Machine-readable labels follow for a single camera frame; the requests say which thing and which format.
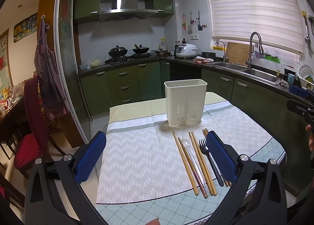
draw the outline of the stainless steel range hood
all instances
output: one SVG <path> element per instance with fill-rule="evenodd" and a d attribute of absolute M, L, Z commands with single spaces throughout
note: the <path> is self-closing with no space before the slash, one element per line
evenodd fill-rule
<path fill-rule="evenodd" d="M 147 19 L 158 13 L 154 9 L 139 9 L 138 0 L 116 0 L 114 8 L 102 11 L 100 21 Z"/>

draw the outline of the checkered apron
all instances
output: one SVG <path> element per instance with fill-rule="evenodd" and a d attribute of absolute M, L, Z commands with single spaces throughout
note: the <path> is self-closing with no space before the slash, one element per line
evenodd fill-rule
<path fill-rule="evenodd" d="M 66 99 L 60 81 L 56 57 L 47 45 L 47 30 L 49 28 L 44 19 L 41 19 L 34 64 L 39 75 L 39 89 L 43 107 L 50 119 L 54 119 L 65 115 L 67 109 L 64 103 Z"/>

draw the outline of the metal screw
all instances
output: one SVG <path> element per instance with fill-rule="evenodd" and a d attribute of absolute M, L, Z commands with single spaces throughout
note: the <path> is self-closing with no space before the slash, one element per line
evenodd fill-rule
<path fill-rule="evenodd" d="M 37 165 L 40 164 L 41 162 L 42 162 L 41 158 L 38 158 L 38 159 L 35 160 L 35 164 L 37 164 Z"/>
<path fill-rule="evenodd" d="M 276 165 L 276 164 L 277 164 L 277 161 L 274 160 L 274 159 L 270 159 L 269 162 L 270 162 L 271 164 L 273 164 L 273 165 Z"/>
<path fill-rule="evenodd" d="M 249 160 L 249 157 L 248 157 L 247 155 L 245 155 L 245 154 L 242 154 L 242 155 L 240 156 L 240 159 L 241 159 L 242 161 L 248 161 L 248 160 Z"/>
<path fill-rule="evenodd" d="M 71 159 L 72 159 L 72 155 L 71 154 L 67 154 L 67 155 L 63 156 L 63 160 L 64 161 L 69 161 Z"/>

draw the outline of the cutting board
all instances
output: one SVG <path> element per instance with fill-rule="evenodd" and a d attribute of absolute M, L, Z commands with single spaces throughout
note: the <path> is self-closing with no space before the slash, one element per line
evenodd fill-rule
<path fill-rule="evenodd" d="M 246 66 L 245 62 L 249 59 L 249 47 L 249 44 L 228 42 L 226 50 L 226 58 L 229 58 L 228 62 Z"/>

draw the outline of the human hand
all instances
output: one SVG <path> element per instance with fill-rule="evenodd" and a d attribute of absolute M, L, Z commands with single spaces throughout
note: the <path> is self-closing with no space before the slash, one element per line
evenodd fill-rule
<path fill-rule="evenodd" d="M 311 125 L 307 125 L 307 127 L 305 128 L 306 131 L 311 131 L 312 127 Z M 309 148 L 310 148 L 310 151 L 313 151 L 314 150 L 314 134 L 311 133 L 310 136 L 309 136 Z"/>

